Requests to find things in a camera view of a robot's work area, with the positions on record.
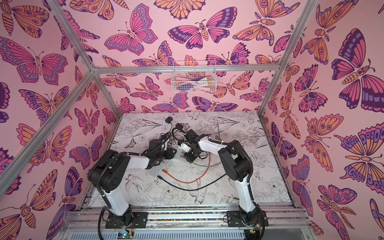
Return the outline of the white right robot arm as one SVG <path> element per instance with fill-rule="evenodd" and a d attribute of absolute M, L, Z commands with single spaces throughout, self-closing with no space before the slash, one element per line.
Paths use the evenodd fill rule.
<path fill-rule="evenodd" d="M 239 197 L 239 210 L 242 222 L 248 227 L 261 228 L 268 225 L 266 212 L 256 203 L 252 192 L 251 177 L 253 162 L 241 143 L 234 140 L 229 143 L 213 140 L 209 135 L 197 135 L 190 130 L 184 134 L 187 148 L 185 158 L 192 162 L 202 152 L 216 155 L 220 158 L 226 175 L 234 181 Z"/>

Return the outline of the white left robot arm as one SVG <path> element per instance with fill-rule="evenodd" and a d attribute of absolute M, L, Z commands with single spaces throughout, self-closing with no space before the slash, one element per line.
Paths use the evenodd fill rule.
<path fill-rule="evenodd" d="M 167 147 L 166 142 L 151 140 L 143 154 L 108 150 L 88 173 L 88 180 L 102 196 L 109 211 L 107 227 L 128 227 L 134 223 L 132 206 L 123 193 L 123 178 L 130 169 L 147 170 L 147 175 L 156 178 L 165 167 L 163 160 L 171 160 L 177 150 Z"/>

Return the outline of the white network switch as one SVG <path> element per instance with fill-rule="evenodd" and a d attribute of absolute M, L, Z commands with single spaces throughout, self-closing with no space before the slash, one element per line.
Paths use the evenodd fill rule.
<path fill-rule="evenodd" d="M 152 168 L 147 170 L 146 174 L 147 176 L 155 179 L 163 171 L 164 167 L 165 167 L 164 163 L 159 163 L 158 165 L 153 166 Z"/>
<path fill-rule="evenodd" d="M 174 160 L 178 160 L 181 157 L 182 153 L 183 153 L 182 149 L 176 148 L 176 153 L 174 155 Z"/>

